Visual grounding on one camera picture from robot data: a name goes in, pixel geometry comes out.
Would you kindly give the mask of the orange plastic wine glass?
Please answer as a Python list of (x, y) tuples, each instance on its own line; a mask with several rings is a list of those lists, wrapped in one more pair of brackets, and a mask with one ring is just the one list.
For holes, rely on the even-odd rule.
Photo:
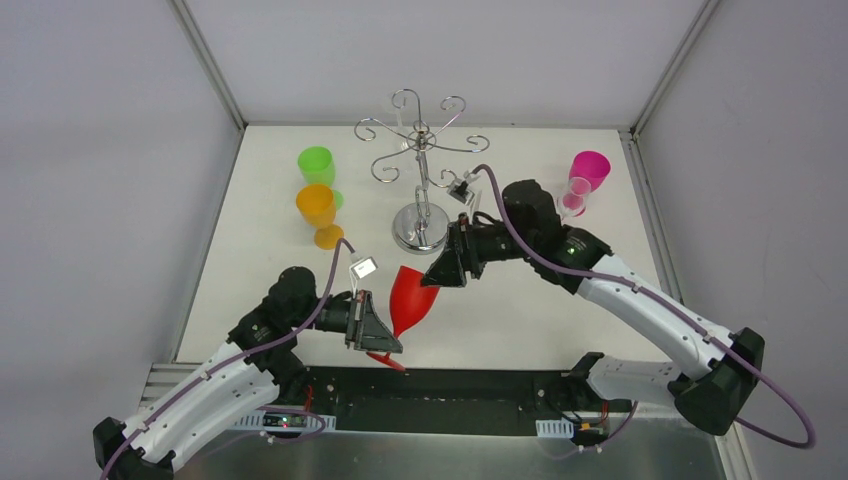
[(343, 229), (335, 223), (334, 191), (322, 184), (307, 185), (298, 192), (296, 207), (304, 221), (315, 229), (314, 244), (323, 250), (334, 249), (344, 237)]

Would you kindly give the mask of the green plastic wine glass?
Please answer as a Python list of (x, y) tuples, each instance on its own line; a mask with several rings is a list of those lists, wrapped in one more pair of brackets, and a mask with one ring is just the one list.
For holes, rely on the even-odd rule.
[(297, 158), (302, 177), (308, 184), (320, 184), (330, 188), (335, 206), (340, 210), (344, 197), (334, 188), (336, 167), (332, 152), (324, 146), (311, 146), (303, 150)]

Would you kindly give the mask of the red plastic wine glass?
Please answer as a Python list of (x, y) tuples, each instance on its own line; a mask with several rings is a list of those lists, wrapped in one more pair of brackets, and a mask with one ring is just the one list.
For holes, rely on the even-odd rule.
[(399, 338), (415, 327), (432, 309), (440, 292), (437, 286), (422, 286), (424, 274), (402, 265), (395, 277), (390, 298), (389, 313), (393, 335)]

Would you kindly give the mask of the chrome wine glass rack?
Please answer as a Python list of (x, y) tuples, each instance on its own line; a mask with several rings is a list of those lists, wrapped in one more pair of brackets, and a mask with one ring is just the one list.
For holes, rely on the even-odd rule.
[(415, 119), (407, 133), (400, 133), (396, 128), (374, 117), (366, 117), (355, 124), (354, 135), (362, 142), (373, 141), (377, 137), (377, 132), (373, 127), (377, 125), (400, 139), (402, 148), (399, 151), (378, 157), (370, 164), (371, 176), (380, 183), (393, 183), (401, 176), (400, 169), (395, 165), (388, 164), (386, 162), (388, 159), (407, 153), (414, 155), (419, 172), (419, 181), (414, 190), (414, 201), (405, 205), (396, 213), (392, 222), (391, 233), (395, 243), (405, 252), (427, 255), (433, 254), (443, 247), (447, 238), (449, 223), (446, 211), (429, 198), (429, 190), (432, 187), (446, 190), (449, 184), (446, 182), (439, 183), (431, 178), (427, 154), (432, 150), (468, 154), (481, 153), (489, 148), (490, 141), (483, 135), (470, 135), (466, 138), (466, 142), (469, 144), (467, 148), (440, 145), (438, 143), (439, 135), (465, 112), (467, 108), (466, 100), (458, 95), (450, 95), (442, 99), (439, 108), (449, 112), (451, 118), (444, 125), (433, 129), (423, 119), (420, 95), (409, 88), (404, 88), (404, 90), (407, 92), (407, 101), (412, 99), (415, 106)]

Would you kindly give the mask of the magenta plastic wine glass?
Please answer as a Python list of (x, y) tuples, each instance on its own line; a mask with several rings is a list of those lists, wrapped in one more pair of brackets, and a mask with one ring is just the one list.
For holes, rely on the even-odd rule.
[(569, 179), (582, 177), (587, 179), (595, 192), (604, 182), (611, 171), (611, 165), (606, 156), (596, 151), (578, 153), (572, 162)]

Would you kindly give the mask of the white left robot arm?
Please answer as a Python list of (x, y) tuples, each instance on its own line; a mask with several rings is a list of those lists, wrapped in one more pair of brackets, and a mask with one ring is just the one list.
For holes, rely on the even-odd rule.
[(296, 403), (306, 382), (306, 368), (293, 352), (300, 326), (341, 333), (358, 351), (403, 350), (378, 317), (370, 291), (321, 298), (313, 272), (290, 267), (212, 357), (176, 387), (143, 412), (95, 426), (94, 455), (103, 478), (171, 479), (237, 420), (276, 400)]

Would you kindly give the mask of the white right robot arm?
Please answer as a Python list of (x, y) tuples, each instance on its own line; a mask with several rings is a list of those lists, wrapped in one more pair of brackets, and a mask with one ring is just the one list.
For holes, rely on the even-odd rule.
[(758, 384), (743, 365), (762, 365), (765, 342), (750, 328), (736, 333), (691, 311), (690, 327), (677, 316), (679, 303), (644, 282), (611, 248), (590, 232), (562, 224), (550, 193), (534, 180), (509, 184), (502, 193), (508, 219), (522, 240), (551, 263), (610, 277), (555, 272), (530, 257), (506, 225), (484, 212), (462, 213), (448, 226), (443, 252), (422, 278), (426, 287), (463, 287), (489, 262), (522, 259), (545, 281), (594, 303), (622, 320), (665, 353), (666, 363), (627, 361), (585, 354), (567, 373), (569, 400), (583, 410), (604, 400), (673, 407), (690, 424), (724, 435)]

